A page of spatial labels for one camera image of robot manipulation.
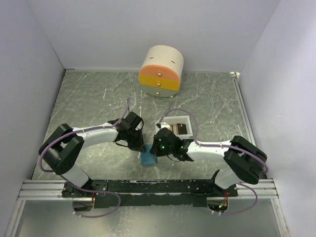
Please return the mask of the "blue card holder wallet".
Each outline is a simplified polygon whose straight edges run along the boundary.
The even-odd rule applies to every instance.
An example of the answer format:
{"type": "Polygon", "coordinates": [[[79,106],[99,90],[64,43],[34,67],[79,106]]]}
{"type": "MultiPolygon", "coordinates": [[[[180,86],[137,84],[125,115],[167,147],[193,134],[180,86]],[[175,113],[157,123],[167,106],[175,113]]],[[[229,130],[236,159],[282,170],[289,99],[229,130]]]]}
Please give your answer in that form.
{"type": "Polygon", "coordinates": [[[145,145],[146,151],[140,153],[140,160],[143,166],[155,165],[158,162],[156,156],[150,153],[151,148],[152,145],[145,145]]]}

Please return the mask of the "white card tray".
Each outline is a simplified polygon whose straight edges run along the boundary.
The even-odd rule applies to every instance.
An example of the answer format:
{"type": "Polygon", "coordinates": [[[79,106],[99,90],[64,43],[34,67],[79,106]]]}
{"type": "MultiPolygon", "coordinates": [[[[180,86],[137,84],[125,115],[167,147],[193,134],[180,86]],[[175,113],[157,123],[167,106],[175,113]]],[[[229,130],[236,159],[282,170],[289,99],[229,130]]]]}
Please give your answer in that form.
{"type": "MultiPolygon", "coordinates": [[[[174,116],[174,117],[165,117],[162,119],[162,122],[170,124],[171,131],[180,139],[190,139],[193,137],[193,131],[191,127],[191,121],[189,116],[174,116]]],[[[159,120],[155,123],[156,132],[159,131],[159,128],[156,124],[159,123],[159,120]]]]}

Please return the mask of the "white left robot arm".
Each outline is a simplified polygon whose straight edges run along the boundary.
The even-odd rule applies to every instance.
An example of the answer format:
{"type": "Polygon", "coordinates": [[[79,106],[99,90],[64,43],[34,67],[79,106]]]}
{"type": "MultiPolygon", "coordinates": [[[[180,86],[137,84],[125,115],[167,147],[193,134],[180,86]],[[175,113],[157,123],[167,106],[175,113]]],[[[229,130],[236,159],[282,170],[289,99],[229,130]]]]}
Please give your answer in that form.
{"type": "Polygon", "coordinates": [[[131,151],[145,152],[143,126],[143,119],[134,112],[88,128],[72,128],[66,123],[62,124],[39,149],[40,169],[44,170],[42,162],[45,161],[51,172],[72,183],[80,197],[86,197],[91,194],[92,180],[76,164],[81,150],[101,143],[119,145],[119,141],[124,141],[131,151]]]}

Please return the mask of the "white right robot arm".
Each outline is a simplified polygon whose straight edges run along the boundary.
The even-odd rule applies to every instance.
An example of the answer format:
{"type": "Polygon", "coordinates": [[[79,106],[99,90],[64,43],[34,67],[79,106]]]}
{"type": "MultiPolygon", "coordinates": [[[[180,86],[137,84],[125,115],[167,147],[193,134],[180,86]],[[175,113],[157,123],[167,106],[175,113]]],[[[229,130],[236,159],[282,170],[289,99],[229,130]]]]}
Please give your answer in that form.
{"type": "Polygon", "coordinates": [[[211,179],[209,189],[217,197],[240,182],[256,185],[268,172],[267,155],[239,135],[228,141],[203,142],[162,128],[154,136],[150,154],[172,158],[186,168],[173,178],[211,179]]]}

